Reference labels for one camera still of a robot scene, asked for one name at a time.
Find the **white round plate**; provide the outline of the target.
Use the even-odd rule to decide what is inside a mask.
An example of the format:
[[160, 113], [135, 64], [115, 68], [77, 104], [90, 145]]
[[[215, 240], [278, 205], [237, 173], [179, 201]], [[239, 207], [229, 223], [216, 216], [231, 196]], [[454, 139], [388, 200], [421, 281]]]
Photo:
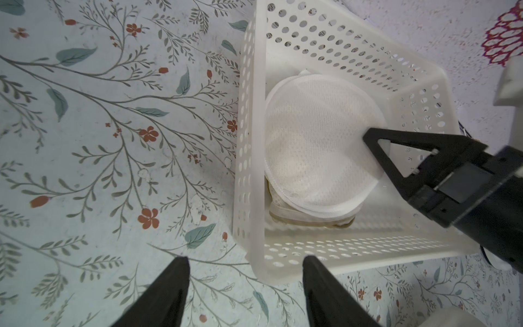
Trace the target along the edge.
[[383, 176], [362, 138], [387, 123], [354, 84], [303, 71], [266, 98], [265, 177], [277, 222], [349, 225]]

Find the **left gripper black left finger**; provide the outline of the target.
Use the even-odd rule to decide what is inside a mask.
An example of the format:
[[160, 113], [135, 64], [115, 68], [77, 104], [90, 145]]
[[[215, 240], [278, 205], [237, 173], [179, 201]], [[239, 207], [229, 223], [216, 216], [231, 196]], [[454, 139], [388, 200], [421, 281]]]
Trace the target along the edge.
[[113, 327], [180, 326], [189, 282], [189, 259], [175, 258]]

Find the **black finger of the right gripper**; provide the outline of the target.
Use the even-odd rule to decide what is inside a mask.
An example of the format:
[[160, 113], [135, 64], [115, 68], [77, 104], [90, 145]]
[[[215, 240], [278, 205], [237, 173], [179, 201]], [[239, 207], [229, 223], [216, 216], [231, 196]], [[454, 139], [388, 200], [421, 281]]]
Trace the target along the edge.
[[487, 145], [457, 134], [370, 128], [363, 141], [404, 200], [434, 189], [453, 171], [473, 162]]

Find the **white perforated plastic basket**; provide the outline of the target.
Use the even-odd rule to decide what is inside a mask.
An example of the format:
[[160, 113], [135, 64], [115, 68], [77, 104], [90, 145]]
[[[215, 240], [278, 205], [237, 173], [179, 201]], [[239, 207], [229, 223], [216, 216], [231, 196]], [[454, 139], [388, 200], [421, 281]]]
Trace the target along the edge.
[[474, 253], [401, 198], [362, 137], [457, 134], [447, 76], [331, 1], [258, 1], [240, 51], [233, 235], [256, 277], [297, 281]]

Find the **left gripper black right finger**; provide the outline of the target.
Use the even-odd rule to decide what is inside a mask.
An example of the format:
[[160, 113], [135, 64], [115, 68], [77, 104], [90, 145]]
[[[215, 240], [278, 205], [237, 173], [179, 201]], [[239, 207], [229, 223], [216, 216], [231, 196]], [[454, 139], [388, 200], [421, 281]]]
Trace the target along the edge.
[[310, 326], [356, 327], [379, 325], [317, 257], [305, 257], [302, 268], [302, 282]]

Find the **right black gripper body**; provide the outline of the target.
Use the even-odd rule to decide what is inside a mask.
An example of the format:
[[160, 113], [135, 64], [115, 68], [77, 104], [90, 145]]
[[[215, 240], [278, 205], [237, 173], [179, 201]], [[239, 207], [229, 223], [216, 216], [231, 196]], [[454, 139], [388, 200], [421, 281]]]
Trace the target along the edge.
[[522, 151], [505, 147], [480, 157], [482, 163], [464, 163], [440, 186], [424, 185], [407, 201], [522, 272]]

